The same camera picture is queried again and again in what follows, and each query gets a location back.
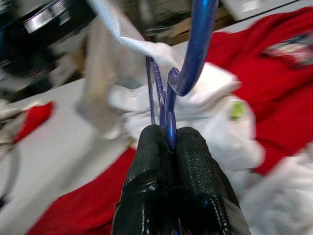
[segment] green tag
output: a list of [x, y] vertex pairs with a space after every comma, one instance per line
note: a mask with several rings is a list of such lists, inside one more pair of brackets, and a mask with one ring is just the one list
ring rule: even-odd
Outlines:
[[231, 108], [230, 118], [232, 120], [237, 120], [245, 114], [245, 105], [241, 101], [236, 101], [233, 103]]

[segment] red fabric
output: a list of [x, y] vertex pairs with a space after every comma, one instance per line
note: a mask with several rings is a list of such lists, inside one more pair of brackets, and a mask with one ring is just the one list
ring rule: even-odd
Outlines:
[[207, 61], [242, 81], [234, 92], [256, 115], [256, 139], [265, 148], [267, 174], [285, 156], [313, 139], [313, 66], [296, 70], [284, 60], [261, 55], [269, 46], [313, 30], [313, 7], [274, 14], [237, 33], [215, 33]]
[[59, 197], [27, 235], [109, 235], [134, 155], [127, 149], [94, 181]]
[[13, 143], [21, 141], [28, 134], [34, 131], [38, 126], [40, 126], [47, 119], [49, 119], [53, 109], [53, 105], [53, 102], [49, 102], [45, 105], [34, 106], [30, 110], [28, 110], [23, 127], [20, 132], [15, 136]]

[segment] white table surface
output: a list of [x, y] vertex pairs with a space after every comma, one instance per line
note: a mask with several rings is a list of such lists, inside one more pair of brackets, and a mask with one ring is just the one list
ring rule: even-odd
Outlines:
[[[312, 0], [267, 12], [221, 31], [235, 32], [249, 27], [259, 18], [277, 12], [293, 11], [311, 5]], [[187, 43], [174, 46], [184, 54]], [[57, 197], [88, 183], [106, 169], [125, 149], [123, 138], [105, 141], [76, 112], [84, 79], [12, 104], [22, 107], [34, 100], [56, 101], [51, 118], [21, 141], [14, 158], [19, 165], [17, 180], [9, 195], [11, 201], [0, 211], [0, 235], [23, 235], [45, 208]]]
[[295, 0], [221, 0], [235, 20], [243, 20]]

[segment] blue metal hook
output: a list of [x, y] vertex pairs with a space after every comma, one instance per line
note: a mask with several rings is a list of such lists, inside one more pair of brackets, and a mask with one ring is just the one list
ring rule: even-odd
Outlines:
[[153, 71], [158, 101], [160, 125], [166, 130], [167, 141], [174, 151], [177, 144], [176, 118], [174, 113], [176, 96], [188, 94], [196, 84], [202, 71], [210, 39], [212, 37], [215, 11], [218, 0], [194, 0], [189, 43], [181, 71], [172, 68], [168, 74], [167, 91], [158, 64], [151, 57], [146, 58], [151, 122], [155, 124], [151, 70]]

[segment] white cloth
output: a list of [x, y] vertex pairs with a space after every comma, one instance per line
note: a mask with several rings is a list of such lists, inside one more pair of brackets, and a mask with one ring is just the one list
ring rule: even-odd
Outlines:
[[[205, 63], [199, 80], [193, 90], [184, 97], [177, 97], [175, 106], [177, 128], [191, 126], [206, 139], [213, 158], [230, 177], [235, 192], [240, 195], [248, 183], [250, 169], [263, 160], [263, 149], [255, 141], [254, 115], [249, 105], [230, 93], [240, 83], [233, 74]], [[157, 95], [154, 87], [155, 110]], [[151, 124], [148, 87], [129, 90], [114, 86], [108, 96], [108, 103], [121, 109], [124, 132], [136, 140], [142, 129]], [[236, 103], [243, 113], [238, 119], [231, 118]]]
[[239, 198], [252, 235], [313, 231], [313, 148], [287, 157]]
[[114, 139], [122, 129], [120, 115], [106, 102], [111, 86], [118, 83], [129, 89], [134, 83], [147, 84], [145, 55], [155, 59], [163, 77], [172, 67], [180, 69], [183, 58], [169, 45], [146, 42], [113, 1], [88, 2], [98, 17], [90, 27], [87, 81], [78, 111], [104, 138]]

